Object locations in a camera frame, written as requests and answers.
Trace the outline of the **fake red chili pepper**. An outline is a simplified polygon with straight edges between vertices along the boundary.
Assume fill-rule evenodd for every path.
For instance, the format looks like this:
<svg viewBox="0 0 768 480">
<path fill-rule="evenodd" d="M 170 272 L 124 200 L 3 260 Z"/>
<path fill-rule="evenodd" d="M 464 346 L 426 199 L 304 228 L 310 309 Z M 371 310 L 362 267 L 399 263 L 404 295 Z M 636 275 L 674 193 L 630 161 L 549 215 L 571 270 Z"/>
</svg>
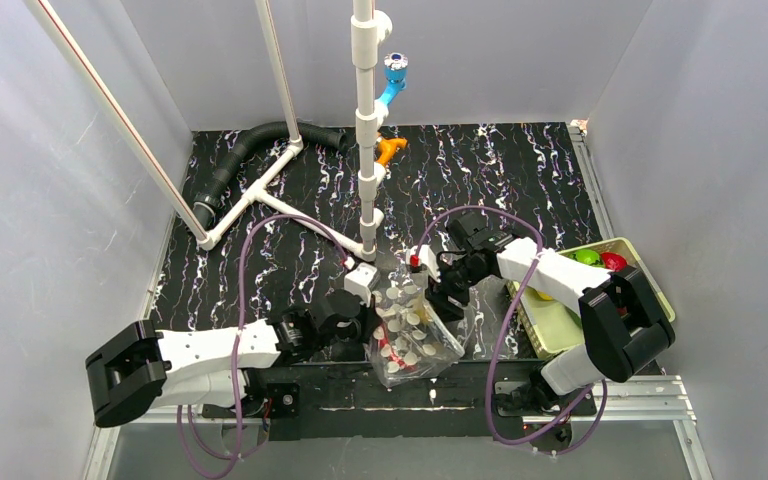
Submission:
<svg viewBox="0 0 768 480">
<path fill-rule="evenodd" d="M 391 336 L 386 327 L 378 326 L 373 330 L 371 347 L 374 357 L 383 362 L 386 373 L 395 374 L 409 367 L 406 360 L 409 353 L 407 344 L 399 335 Z"/>
</svg>

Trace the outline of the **clear polka dot zip bag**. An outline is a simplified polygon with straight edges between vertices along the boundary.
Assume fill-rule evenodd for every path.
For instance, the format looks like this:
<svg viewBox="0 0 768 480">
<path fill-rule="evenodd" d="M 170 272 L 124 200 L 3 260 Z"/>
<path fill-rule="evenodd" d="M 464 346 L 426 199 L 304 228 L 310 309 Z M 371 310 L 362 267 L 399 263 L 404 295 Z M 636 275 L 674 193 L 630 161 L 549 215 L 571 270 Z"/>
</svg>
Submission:
<svg viewBox="0 0 768 480">
<path fill-rule="evenodd" d="M 386 327 L 391 336 L 403 338 L 409 351 L 406 357 L 409 367 L 388 374 L 383 369 L 383 362 L 374 357 L 372 338 L 366 343 L 367 360 L 386 388 L 435 377 L 465 354 L 463 345 L 426 300 L 426 285 L 419 274 L 411 274 L 407 267 L 400 266 L 386 273 L 372 292 L 382 319 L 380 326 Z"/>
</svg>

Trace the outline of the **yellow fake banana bunch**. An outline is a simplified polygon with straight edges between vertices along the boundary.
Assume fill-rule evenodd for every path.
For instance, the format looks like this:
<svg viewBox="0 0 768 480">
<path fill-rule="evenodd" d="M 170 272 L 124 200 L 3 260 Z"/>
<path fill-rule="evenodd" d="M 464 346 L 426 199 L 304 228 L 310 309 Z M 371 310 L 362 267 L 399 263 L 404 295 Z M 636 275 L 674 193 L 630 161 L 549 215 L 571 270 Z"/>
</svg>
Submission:
<svg viewBox="0 0 768 480">
<path fill-rule="evenodd" d="M 545 292 L 536 290 L 535 293 L 543 301 L 553 301 L 554 300 L 554 298 L 552 296 L 548 295 Z"/>
</svg>

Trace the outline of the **fake green apple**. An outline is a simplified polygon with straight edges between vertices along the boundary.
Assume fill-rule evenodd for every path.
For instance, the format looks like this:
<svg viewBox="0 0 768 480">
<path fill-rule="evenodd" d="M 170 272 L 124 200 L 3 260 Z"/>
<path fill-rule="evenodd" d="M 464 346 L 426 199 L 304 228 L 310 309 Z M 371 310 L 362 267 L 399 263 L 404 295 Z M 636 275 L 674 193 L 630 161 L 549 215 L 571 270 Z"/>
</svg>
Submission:
<svg viewBox="0 0 768 480">
<path fill-rule="evenodd" d="M 570 253 L 569 257 L 575 260 L 576 262 L 587 265 L 587 266 L 592 266 L 597 268 L 605 267 L 605 263 L 602 259 L 601 254 L 593 249 L 588 249 L 588 248 L 578 249 Z"/>
</svg>

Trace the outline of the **fake red apple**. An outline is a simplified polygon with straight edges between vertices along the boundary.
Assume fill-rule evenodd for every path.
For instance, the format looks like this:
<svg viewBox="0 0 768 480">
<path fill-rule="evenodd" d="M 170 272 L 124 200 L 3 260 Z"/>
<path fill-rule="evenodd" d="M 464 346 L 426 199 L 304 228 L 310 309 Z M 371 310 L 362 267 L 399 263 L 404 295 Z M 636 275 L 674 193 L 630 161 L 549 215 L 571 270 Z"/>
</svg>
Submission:
<svg viewBox="0 0 768 480">
<path fill-rule="evenodd" d="M 620 254 L 614 252 L 602 252 L 600 259 L 604 267 L 613 272 L 619 272 L 629 266 L 628 261 Z"/>
</svg>

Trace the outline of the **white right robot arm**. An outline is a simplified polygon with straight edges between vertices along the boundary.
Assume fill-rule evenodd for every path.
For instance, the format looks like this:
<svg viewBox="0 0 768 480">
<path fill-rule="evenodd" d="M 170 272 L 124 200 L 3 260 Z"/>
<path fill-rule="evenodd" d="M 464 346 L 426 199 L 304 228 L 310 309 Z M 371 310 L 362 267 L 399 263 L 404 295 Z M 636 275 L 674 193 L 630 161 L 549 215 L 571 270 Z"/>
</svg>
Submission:
<svg viewBox="0 0 768 480">
<path fill-rule="evenodd" d="M 556 400 L 610 379 L 624 382 L 675 342 L 675 332 L 645 273 L 589 266 L 544 247 L 539 231 L 504 210 L 505 229 L 490 227 L 484 206 L 450 209 L 426 226 L 407 263 L 429 273 L 427 300 L 441 320 L 457 321 L 470 290 L 487 277 L 543 292 L 580 320 L 583 342 L 530 376 L 529 394 Z"/>
</svg>

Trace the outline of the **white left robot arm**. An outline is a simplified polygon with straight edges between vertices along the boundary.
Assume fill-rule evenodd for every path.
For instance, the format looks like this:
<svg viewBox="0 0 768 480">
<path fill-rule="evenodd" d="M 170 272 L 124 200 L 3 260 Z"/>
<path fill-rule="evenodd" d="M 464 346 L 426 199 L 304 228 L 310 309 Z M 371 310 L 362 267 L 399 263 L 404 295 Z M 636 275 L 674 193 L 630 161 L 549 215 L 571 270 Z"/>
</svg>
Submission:
<svg viewBox="0 0 768 480">
<path fill-rule="evenodd" d="M 304 362 L 338 342 L 364 344 L 381 324 L 374 299 L 346 290 L 241 328 L 183 332 L 135 321 L 85 360 L 93 423 L 118 427 L 168 406 L 232 408 L 262 395 L 252 370 Z"/>
</svg>

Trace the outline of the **pale green perforated basket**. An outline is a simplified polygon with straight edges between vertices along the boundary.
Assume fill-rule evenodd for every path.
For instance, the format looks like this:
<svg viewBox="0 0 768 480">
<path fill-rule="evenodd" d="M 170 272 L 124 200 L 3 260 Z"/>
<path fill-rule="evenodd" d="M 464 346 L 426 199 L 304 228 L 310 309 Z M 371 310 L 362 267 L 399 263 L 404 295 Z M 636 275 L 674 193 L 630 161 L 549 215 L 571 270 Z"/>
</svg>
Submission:
<svg viewBox="0 0 768 480">
<path fill-rule="evenodd" d="M 622 255 L 619 272 L 587 266 L 569 254 L 582 248 Z M 536 290 L 553 301 L 543 301 Z M 514 313 L 537 356 L 548 359 L 580 345 L 592 352 L 632 350 L 642 330 L 675 321 L 676 314 L 632 242 L 615 237 L 566 250 L 550 249 L 539 261 Z"/>
</svg>

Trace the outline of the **orange pipe fitting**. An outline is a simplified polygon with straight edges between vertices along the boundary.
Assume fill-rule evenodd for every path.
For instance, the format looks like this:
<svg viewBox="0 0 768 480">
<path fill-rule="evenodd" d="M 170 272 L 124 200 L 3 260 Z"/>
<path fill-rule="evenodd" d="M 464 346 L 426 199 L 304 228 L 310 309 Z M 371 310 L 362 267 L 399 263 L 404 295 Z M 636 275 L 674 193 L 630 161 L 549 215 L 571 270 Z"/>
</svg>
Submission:
<svg viewBox="0 0 768 480">
<path fill-rule="evenodd" d="M 387 167 L 395 154 L 404 149 L 408 144 L 408 141 L 404 138 L 384 138 L 379 135 L 376 139 L 376 147 L 378 150 L 378 158 L 376 162 L 383 167 Z"/>
</svg>

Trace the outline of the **blue faucet fixture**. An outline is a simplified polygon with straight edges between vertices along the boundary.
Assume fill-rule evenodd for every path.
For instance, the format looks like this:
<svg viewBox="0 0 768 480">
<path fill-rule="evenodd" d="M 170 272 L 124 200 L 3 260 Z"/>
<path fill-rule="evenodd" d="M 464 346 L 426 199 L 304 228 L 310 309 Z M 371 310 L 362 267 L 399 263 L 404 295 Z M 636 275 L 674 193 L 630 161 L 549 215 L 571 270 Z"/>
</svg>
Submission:
<svg viewBox="0 0 768 480">
<path fill-rule="evenodd" d="M 376 106 L 388 108 L 392 101 L 406 88 L 408 57 L 400 52 L 391 52 L 384 58 L 386 85 L 375 100 Z"/>
</svg>

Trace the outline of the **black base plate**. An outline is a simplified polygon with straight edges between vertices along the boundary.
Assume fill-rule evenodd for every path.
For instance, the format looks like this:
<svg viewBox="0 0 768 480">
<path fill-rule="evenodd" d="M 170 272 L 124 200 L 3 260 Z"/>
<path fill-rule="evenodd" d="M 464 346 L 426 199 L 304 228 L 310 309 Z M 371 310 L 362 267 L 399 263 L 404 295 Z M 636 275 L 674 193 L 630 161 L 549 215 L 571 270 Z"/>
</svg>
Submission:
<svg viewBox="0 0 768 480">
<path fill-rule="evenodd" d="M 462 361 L 433 378 L 385 387 L 368 362 L 246 369 L 244 412 L 272 441 L 484 437 L 489 364 Z"/>
</svg>

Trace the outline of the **white pvc pipe frame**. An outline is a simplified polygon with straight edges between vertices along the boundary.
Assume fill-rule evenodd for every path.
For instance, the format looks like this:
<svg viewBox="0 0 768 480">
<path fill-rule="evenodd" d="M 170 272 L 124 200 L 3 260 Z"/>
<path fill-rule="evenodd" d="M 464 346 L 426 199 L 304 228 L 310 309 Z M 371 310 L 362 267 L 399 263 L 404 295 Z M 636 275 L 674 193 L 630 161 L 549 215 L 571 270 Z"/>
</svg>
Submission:
<svg viewBox="0 0 768 480">
<path fill-rule="evenodd" d="M 317 234 L 351 252 L 357 258 L 366 262 L 375 260 L 377 256 L 377 233 L 383 221 L 383 213 L 376 207 L 375 199 L 386 174 L 386 168 L 376 161 L 374 149 L 378 144 L 378 131 L 387 118 L 388 110 L 383 102 L 374 97 L 374 70 L 377 65 L 378 48 L 390 35 L 392 22 L 384 12 L 376 9 L 374 2 L 354 2 L 353 14 L 350 18 L 351 53 L 358 92 L 355 111 L 356 143 L 360 148 L 360 171 L 357 175 L 357 182 L 361 202 L 359 220 L 361 238 L 358 241 L 326 226 L 318 219 L 302 213 L 267 191 L 268 185 L 277 175 L 302 152 L 306 143 L 314 139 L 312 135 L 302 133 L 295 115 L 289 81 L 269 2 L 259 1 L 256 8 L 280 97 L 284 115 L 281 124 L 287 129 L 288 145 L 266 173 L 247 187 L 241 199 L 230 208 L 224 217 L 215 223 L 202 223 L 198 219 L 195 209 L 188 204 L 180 190 L 173 185 L 169 175 L 85 54 L 79 42 L 56 12 L 54 6 L 48 1 L 31 1 L 28 6 L 41 26 L 47 30 L 49 36 L 59 44 L 65 58 L 73 63 L 79 74 L 84 76 L 89 88 L 96 95 L 109 118 L 119 128 L 121 136 L 129 143 L 131 150 L 135 153 L 146 173 L 160 188 L 173 211 L 184 222 L 202 250 L 214 249 L 250 205 L 262 203 L 284 217 L 307 226 Z"/>
</svg>

